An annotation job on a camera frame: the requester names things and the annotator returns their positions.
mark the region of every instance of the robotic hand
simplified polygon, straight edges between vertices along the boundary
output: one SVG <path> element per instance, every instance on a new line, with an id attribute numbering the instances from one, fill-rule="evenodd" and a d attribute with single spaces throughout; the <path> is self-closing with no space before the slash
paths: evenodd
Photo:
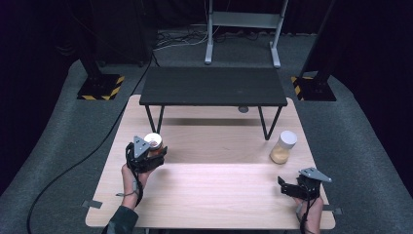
<path id="1" fill-rule="evenodd" d="M 138 190 L 136 205 L 140 203 L 143 196 L 143 186 L 137 175 L 150 172 L 163 165 L 168 151 L 168 147 L 165 147 L 160 154 L 149 156 L 149 148 L 149 142 L 135 136 L 126 149 L 127 165 L 134 176 L 133 190 L 135 192 Z"/>
<path id="2" fill-rule="evenodd" d="M 285 183 L 279 177 L 279 185 L 282 187 L 283 194 L 310 201 L 319 197 L 319 187 L 322 181 L 331 182 L 330 177 L 315 168 L 303 169 L 298 172 L 300 173 L 300 176 L 297 177 L 298 185 Z"/>

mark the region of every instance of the cable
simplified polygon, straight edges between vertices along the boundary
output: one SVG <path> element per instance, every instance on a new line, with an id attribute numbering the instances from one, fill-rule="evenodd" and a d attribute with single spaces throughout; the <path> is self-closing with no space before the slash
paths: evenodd
<path id="1" fill-rule="evenodd" d="M 176 34 L 183 34 L 183 32 L 172 32 Z M 170 45 L 173 42 L 185 42 L 186 44 L 190 44 L 188 41 L 192 39 L 199 39 L 202 38 L 200 36 L 200 32 L 194 30 L 193 32 L 189 31 L 185 33 L 183 36 L 172 37 L 169 33 L 160 32 L 158 33 L 158 42 L 156 43 L 156 47 L 160 48 L 160 46 Z"/>
<path id="2" fill-rule="evenodd" d="M 314 201 L 313 201 L 313 203 L 312 204 L 310 204 L 310 193 L 309 193 L 309 189 L 307 188 L 307 186 L 305 186 L 305 188 L 306 188 L 306 191 L 307 191 L 307 209 L 306 209 L 306 211 L 304 212 L 304 214 L 301 216 L 301 218 L 298 216 L 298 214 L 297 214 L 297 218 L 298 218 L 298 220 L 299 220 L 299 222 L 300 222 L 300 232 L 302 233 L 302 234 L 305 234 L 306 233 L 306 231 L 308 232 L 308 233 L 311 233 L 311 234 L 314 234 L 313 232 L 311 232 L 310 230 L 308 230 L 308 229 L 306 229 L 306 227 L 305 227 L 305 223 L 306 223 L 306 221 L 307 221 L 307 216 L 308 216 L 308 214 L 309 214 L 309 211 L 310 211 L 310 208 L 313 206 L 313 204 L 316 202 L 316 199 L 314 199 Z"/>
<path id="3" fill-rule="evenodd" d="M 140 76 L 139 81 L 137 82 L 137 84 L 135 85 L 133 91 L 130 94 L 130 97 L 133 95 L 133 93 L 136 91 L 137 87 L 139 86 L 140 82 L 142 81 L 143 77 L 145 76 L 146 72 L 148 71 L 149 67 L 151 66 L 151 61 L 149 60 L 148 65 L 146 66 L 145 71 L 143 72 L 143 74 Z M 104 137 L 104 139 L 102 140 L 102 142 L 85 158 L 83 158 L 82 160 L 80 160 L 79 162 L 75 163 L 73 166 L 71 166 L 70 168 L 66 169 L 63 173 L 61 173 L 60 175 L 56 176 L 51 182 L 49 182 L 43 189 L 42 191 L 39 193 L 39 195 L 37 195 L 36 199 L 33 201 L 30 210 L 28 212 L 27 215 L 27 220 L 26 220 L 26 230 L 28 234 L 31 234 L 31 228 L 30 228 L 30 220 L 31 220 L 31 214 L 33 213 L 34 207 L 36 206 L 37 202 L 39 201 L 40 197 L 42 197 L 42 195 L 48 190 L 48 188 L 50 186 L 52 186 L 52 184 L 54 184 L 59 178 L 61 178 L 62 176 L 64 176 L 65 174 L 67 174 L 68 172 L 70 172 L 71 170 L 73 170 L 74 168 L 76 168 L 77 166 L 81 165 L 83 162 L 85 162 L 86 160 L 88 160 L 92 155 L 94 155 L 97 150 L 103 145 L 103 143 L 109 138 L 110 134 L 112 133 L 112 131 L 115 129 L 116 124 L 118 123 L 119 119 L 121 118 L 122 114 L 124 113 L 126 107 L 127 107 L 127 103 L 125 103 L 124 107 L 122 108 L 121 112 L 119 113 L 118 117 L 115 120 L 115 123 L 112 125 L 112 127 L 110 128 L 109 132 L 107 133 L 107 135 Z"/>
<path id="4" fill-rule="evenodd" d="M 126 148 L 126 153 L 125 153 L 125 156 L 126 156 L 126 161 L 127 161 L 127 165 L 128 165 L 128 168 L 131 170 L 131 174 L 133 175 L 133 177 L 134 177 L 134 181 L 136 181 L 136 185 L 137 185 L 137 190 L 139 191 L 139 193 L 137 193 L 137 201 L 136 201 L 136 205 L 135 205 L 135 207 L 137 207 L 137 205 L 140 203 L 140 201 L 142 200 L 142 197 L 143 197 L 143 185 L 142 185 L 142 183 L 140 182 L 140 180 L 139 180 L 139 177 L 136 175 L 136 173 L 132 170 L 132 168 L 131 168 L 131 164 L 130 164 L 130 162 L 129 162 L 129 160 L 128 160 L 128 153 L 129 153 L 129 151 L 131 150 L 133 148 L 133 143 L 131 142 L 129 145 L 128 145 L 128 147 Z"/>
<path id="5" fill-rule="evenodd" d="M 159 67 L 160 65 L 158 64 L 158 60 L 156 59 L 154 53 L 152 53 L 152 59 L 155 61 L 155 64 Z"/>
<path id="6" fill-rule="evenodd" d="M 228 10 L 229 10 L 229 8 L 230 8 L 230 4 L 231 4 L 231 0 L 229 0 L 229 1 L 228 1 L 228 4 L 227 4 L 227 8 L 226 8 L 226 11 L 227 11 L 227 12 L 228 12 Z M 204 1 L 204 9 L 205 9 L 206 21 L 207 21 L 207 1 L 206 1 L 206 0 Z M 220 26 L 218 26 L 218 27 L 213 31 L 212 36 L 218 31 L 219 27 L 220 27 Z M 208 31 L 206 31 L 206 35 L 205 35 L 205 37 L 204 37 L 202 40 L 200 40 L 200 41 L 198 41 L 198 42 L 196 42 L 196 43 L 189 43 L 189 42 L 187 41 L 187 38 L 194 39 L 194 38 L 191 38 L 191 37 L 190 37 L 191 35 L 194 35 L 194 34 L 195 34 L 195 31 L 194 31 L 193 33 L 188 33 L 186 36 L 183 36 L 183 37 L 176 37 L 176 38 L 169 39 L 169 40 L 167 40 L 166 42 L 157 43 L 157 46 L 159 46 L 160 44 L 164 44 L 164 43 L 171 42 L 171 41 L 175 41 L 175 40 L 178 40 L 178 42 L 184 42 L 184 43 L 186 43 L 186 44 L 173 44 L 173 45 L 169 44 L 169 45 L 166 45 L 166 46 L 163 46 L 163 47 L 160 47 L 160 48 L 155 48 L 153 51 L 159 51 L 159 50 L 162 50 L 162 49 L 165 49 L 165 48 L 176 47 L 176 46 L 195 46 L 195 45 L 198 45 L 198 44 L 201 44 L 201 43 L 204 43 L 205 41 L 207 41 Z"/>

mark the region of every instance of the table leg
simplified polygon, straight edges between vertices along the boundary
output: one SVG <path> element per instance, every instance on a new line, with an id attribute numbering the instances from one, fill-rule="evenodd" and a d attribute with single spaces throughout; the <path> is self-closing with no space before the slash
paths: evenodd
<path id="1" fill-rule="evenodd" d="M 151 109 L 149 108 L 149 105 L 145 105 L 145 109 L 146 109 L 146 113 L 148 114 L 149 124 L 151 125 L 152 132 L 158 134 L 161 131 L 161 125 L 162 125 L 162 119 L 164 118 L 165 106 L 164 105 L 161 106 L 161 113 L 159 114 L 159 120 L 158 120 L 158 130 L 155 129 L 155 124 L 152 118 Z"/>
<path id="2" fill-rule="evenodd" d="M 270 132 L 268 132 L 268 133 L 267 133 L 267 128 L 265 126 L 264 115 L 262 114 L 261 106 L 258 106 L 258 111 L 259 111 L 259 117 L 261 118 L 262 129 L 264 131 L 264 138 L 266 140 L 269 140 L 270 137 L 271 137 L 271 134 L 273 133 L 274 127 L 276 126 L 277 120 L 280 117 L 280 113 L 282 112 L 282 106 L 279 106 L 279 109 L 277 110 L 276 116 L 274 117 L 273 124 L 271 125 Z"/>
<path id="3" fill-rule="evenodd" d="M 286 6 L 288 5 L 288 0 L 282 2 L 282 11 L 280 12 L 280 19 L 277 25 L 276 35 L 274 41 L 270 42 L 271 55 L 273 56 L 273 65 L 275 68 L 280 68 L 282 65 L 280 63 L 279 53 L 277 51 L 277 44 L 279 43 L 280 34 L 282 33 L 282 23 L 285 16 Z"/>
<path id="4" fill-rule="evenodd" d="M 213 50 L 213 9 L 212 9 L 212 0 L 209 0 L 209 12 L 207 17 L 207 45 L 206 45 L 206 65 L 210 65 L 212 63 L 212 50 Z"/>

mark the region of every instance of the gray floor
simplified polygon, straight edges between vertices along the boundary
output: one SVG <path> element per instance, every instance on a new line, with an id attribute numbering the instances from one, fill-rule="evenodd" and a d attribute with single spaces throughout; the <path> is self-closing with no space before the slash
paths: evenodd
<path id="1" fill-rule="evenodd" d="M 271 67 L 271 39 L 261 35 L 256 41 L 228 38 L 223 43 L 215 43 L 211 66 Z M 299 101 L 295 97 L 290 77 L 299 74 L 314 40 L 314 36 L 282 36 L 279 42 L 282 68 L 278 74 L 286 95 L 295 102 L 319 170 L 334 180 L 324 185 L 329 201 L 344 211 L 343 215 L 336 216 L 336 227 L 323 233 L 413 233 L 412 199 L 353 94 L 331 77 L 329 85 L 337 101 Z M 156 51 L 155 56 L 160 66 L 205 66 L 205 51 L 204 43 L 162 49 Z M 47 129 L 0 198 L 0 233 L 26 232 L 26 219 L 34 199 L 56 176 L 99 146 L 145 67 L 107 65 L 101 70 L 126 76 L 120 93 L 110 101 L 76 99 L 86 72 L 79 61 L 72 65 Z M 135 94 L 140 93 L 142 84 Z M 95 154 L 47 189 L 31 216 L 33 233 L 101 231 L 85 224 L 87 209 L 81 205 L 94 195 L 115 134 L 116 128 Z M 171 230 L 170 233 L 194 232 Z"/>

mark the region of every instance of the black table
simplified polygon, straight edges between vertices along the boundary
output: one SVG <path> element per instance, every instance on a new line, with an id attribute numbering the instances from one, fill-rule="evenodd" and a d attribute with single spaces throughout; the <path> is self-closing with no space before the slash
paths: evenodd
<path id="1" fill-rule="evenodd" d="M 275 68 L 153 67 L 148 71 L 139 104 L 145 106 L 154 133 L 161 131 L 167 105 L 257 106 L 268 140 L 287 101 Z M 150 105 L 161 106 L 158 129 Z M 268 133 L 262 106 L 278 108 Z"/>

